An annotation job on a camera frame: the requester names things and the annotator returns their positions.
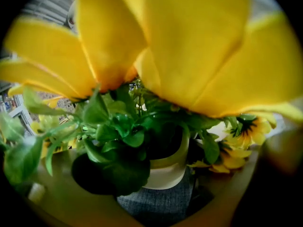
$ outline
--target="potted plant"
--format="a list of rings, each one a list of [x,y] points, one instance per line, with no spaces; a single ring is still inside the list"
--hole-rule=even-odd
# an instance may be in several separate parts
[[[302,59],[286,17],[246,29],[248,0],[185,1],[78,0],[78,35],[37,18],[14,21],[4,46],[22,59],[1,61],[0,79],[20,83],[9,93],[23,93],[30,112],[68,121],[25,139],[18,119],[0,114],[11,184],[35,172],[43,146],[52,175],[54,151],[72,144],[111,194],[168,189],[187,160],[218,173],[242,167],[249,146],[275,127],[273,112],[303,122],[287,103],[302,93]],[[33,90],[70,98],[76,110],[53,109]],[[217,142],[208,130],[220,122],[228,135]],[[190,133],[202,141],[187,157]]]

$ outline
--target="fake plant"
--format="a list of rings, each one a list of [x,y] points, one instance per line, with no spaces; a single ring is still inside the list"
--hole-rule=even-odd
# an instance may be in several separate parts
[[[77,110],[69,122],[31,141],[14,134],[16,122],[12,132],[1,124],[4,137],[15,141],[5,154],[11,182],[24,180],[38,162],[17,159],[32,153],[39,159],[40,143],[71,126],[49,145],[48,171],[53,150],[76,139],[117,194],[127,194],[146,182],[149,141],[161,139],[162,129],[180,125],[198,132],[203,162],[220,171],[219,160],[230,166],[232,147],[264,140],[267,130],[256,124],[262,117],[272,126],[272,112],[303,122],[303,113],[288,103],[303,94],[302,52],[283,12],[250,21],[250,0],[182,1],[77,0],[78,35],[37,18],[14,21],[4,46],[21,59],[0,62],[0,79],[20,84],[9,94],[24,92],[27,108],[37,114],[67,113],[46,106],[27,87],[69,98]],[[124,83],[137,73],[149,91],[134,91],[132,99]],[[220,121],[231,127],[229,148],[207,132]]]

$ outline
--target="white pot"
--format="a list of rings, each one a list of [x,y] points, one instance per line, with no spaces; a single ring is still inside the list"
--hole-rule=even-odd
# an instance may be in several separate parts
[[[151,160],[151,174],[144,188],[163,190],[176,186],[186,169],[189,136],[183,132],[178,151],[170,157]]]

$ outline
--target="ceramic pot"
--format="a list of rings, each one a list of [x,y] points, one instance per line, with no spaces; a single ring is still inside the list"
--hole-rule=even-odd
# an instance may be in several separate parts
[[[163,190],[176,186],[185,173],[188,144],[189,136],[183,132],[176,153],[167,158],[151,160],[151,173],[144,188]]]

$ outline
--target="gray fabric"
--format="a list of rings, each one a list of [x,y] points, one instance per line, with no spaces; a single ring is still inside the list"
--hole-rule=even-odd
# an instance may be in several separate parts
[[[165,190],[142,188],[128,196],[117,198],[118,203],[145,226],[170,226],[186,218],[193,176],[189,168],[176,186]]]

